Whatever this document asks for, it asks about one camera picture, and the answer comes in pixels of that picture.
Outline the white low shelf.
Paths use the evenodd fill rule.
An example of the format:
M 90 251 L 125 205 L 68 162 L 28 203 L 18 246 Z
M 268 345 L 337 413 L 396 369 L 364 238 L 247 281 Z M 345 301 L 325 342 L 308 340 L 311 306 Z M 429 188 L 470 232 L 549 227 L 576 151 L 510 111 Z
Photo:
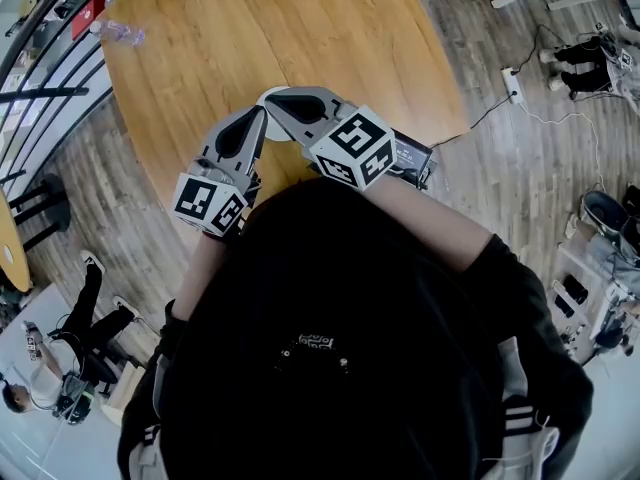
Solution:
M 583 302 L 577 303 L 568 295 L 563 282 L 569 275 L 586 289 Z M 592 358 L 597 334 L 609 320 L 608 313 L 616 299 L 615 287 L 581 244 L 564 242 L 557 247 L 547 295 L 554 325 L 564 336 L 565 350 L 585 366 Z

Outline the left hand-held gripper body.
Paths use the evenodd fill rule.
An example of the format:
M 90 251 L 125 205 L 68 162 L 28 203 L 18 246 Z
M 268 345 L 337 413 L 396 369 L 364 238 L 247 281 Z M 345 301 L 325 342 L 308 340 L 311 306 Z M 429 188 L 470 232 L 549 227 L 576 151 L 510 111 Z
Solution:
M 255 161 L 229 165 L 195 159 L 181 173 L 172 200 L 174 215 L 183 222 L 213 235 L 225 237 L 243 211 L 253 205 L 258 191 Z

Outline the light wooden slatted stand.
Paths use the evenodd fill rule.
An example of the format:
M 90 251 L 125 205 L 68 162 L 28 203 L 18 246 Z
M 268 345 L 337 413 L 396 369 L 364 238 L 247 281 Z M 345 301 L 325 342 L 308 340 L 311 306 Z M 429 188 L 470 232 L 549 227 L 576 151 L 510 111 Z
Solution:
M 145 373 L 144 367 L 127 362 L 109 397 L 101 405 L 104 415 L 116 426 L 122 425 L 124 411 Z

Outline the person's right forearm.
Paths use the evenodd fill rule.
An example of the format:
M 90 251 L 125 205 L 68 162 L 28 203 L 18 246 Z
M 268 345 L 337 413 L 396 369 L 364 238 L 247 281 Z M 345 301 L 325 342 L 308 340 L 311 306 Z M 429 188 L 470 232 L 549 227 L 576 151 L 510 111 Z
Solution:
M 493 237 L 475 221 L 397 178 L 381 176 L 363 196 L 457 273 L 467 270 Z

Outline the person's black top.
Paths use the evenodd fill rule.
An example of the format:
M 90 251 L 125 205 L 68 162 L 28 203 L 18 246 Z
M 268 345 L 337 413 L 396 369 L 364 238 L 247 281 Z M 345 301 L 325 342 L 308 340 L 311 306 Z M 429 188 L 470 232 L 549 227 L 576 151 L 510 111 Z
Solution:
M 122 480 L 562 480 L 591 415 L 497 235 L 457 273 L 327 179 L 252 212 L 188 321 L 172 305 Z

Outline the black tablet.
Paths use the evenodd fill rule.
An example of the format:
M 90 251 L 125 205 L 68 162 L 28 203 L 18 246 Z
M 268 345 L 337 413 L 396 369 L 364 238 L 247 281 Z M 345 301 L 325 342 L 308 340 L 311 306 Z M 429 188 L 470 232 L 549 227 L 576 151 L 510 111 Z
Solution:
M 387 174 L 400 178 L 420 191 L 426 191 L 429 178 L 437 166 L 433 150 L 398 130 L 393 132 L 397 159 Z

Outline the white power strip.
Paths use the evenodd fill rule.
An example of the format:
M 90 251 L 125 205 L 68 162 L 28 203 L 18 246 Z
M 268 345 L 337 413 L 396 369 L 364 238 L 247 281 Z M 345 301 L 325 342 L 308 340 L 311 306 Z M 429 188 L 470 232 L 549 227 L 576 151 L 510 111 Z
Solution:
M 524 102 L 524 94 L 518 80 L 518 73 L 514 68 L 508 67 L 501 70 L 501 75 L 506 87 L 508 101 L 513 105 Z

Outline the round wooden table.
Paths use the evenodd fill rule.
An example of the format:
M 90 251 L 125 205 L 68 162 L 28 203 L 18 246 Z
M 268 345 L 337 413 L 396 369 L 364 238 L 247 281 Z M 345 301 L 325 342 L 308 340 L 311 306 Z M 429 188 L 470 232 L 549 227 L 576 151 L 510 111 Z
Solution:
M 28 219 L 27 212 L 13 215 L 13 209 L 0 187 L 0 267 L 21 292 L 29 290 L 31 277 L 18 226 Z

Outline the red box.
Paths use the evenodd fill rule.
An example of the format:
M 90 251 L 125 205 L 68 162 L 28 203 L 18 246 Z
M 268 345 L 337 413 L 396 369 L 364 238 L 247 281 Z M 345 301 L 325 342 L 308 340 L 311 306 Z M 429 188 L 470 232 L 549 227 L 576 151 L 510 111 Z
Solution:
M 71 22 L 71 39 L 75 41 L 105 9 L 106 0 L 90 0 Z

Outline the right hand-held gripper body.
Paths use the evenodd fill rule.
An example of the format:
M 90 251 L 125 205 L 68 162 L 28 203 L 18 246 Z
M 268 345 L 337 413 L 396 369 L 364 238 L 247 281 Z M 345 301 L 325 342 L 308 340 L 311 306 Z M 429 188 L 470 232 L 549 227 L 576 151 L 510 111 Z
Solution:
M 321 175 L 366 190 L 395 163 L 394 134 L 369 107 L 307 98 L 305 116 L 316 127 L 305 157 Z

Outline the person's left forearm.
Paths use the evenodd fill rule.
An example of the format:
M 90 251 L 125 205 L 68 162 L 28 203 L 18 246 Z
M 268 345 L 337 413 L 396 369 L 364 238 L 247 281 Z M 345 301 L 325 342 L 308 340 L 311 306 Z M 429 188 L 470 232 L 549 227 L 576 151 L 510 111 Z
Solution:
M 226 256 L 238 242 L 238 236 L 214 238 L 207 233 L 201 235 L 173 301 L 171 315 L 174 318 L 181 321 L 191 318 Z

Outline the wooden top white-leg table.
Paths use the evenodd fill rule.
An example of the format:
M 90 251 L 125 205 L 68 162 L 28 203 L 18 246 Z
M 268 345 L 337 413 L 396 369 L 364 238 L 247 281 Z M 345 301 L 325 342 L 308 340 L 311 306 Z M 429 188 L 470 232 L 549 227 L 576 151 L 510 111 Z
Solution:
M 164 207 L 208 131 L 276 86 L 322 86 L 425 145 L 467 112 L 419 0 L 114 0 L 139 28 L 104 58 L 137 158 Z

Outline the clear plastic bottle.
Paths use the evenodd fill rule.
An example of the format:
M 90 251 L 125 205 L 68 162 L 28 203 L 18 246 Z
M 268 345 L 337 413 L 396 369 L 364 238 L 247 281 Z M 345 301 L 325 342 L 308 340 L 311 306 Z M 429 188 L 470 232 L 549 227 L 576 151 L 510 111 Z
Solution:
M 95 20 L 89 26 L 89 31 L 101 41 L 118 42 L 132 47 L 140 46 L 145 39 L 141 28 L 114 20 Z

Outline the black bar stool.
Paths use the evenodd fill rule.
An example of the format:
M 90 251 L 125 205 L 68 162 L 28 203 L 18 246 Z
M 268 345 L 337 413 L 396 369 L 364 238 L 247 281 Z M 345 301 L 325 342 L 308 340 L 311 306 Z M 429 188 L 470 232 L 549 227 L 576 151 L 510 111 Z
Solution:
M 46 174 L 40 184 L 9 202 L 11 210 L 19 209 L 14 217 L 20 226 L 34 216 L 43 214 L 49 225 L 23 244 L 25 252 L 53 235 L 64 232 L 71 222 L 71 207 L 62 180 L 55 174 Z

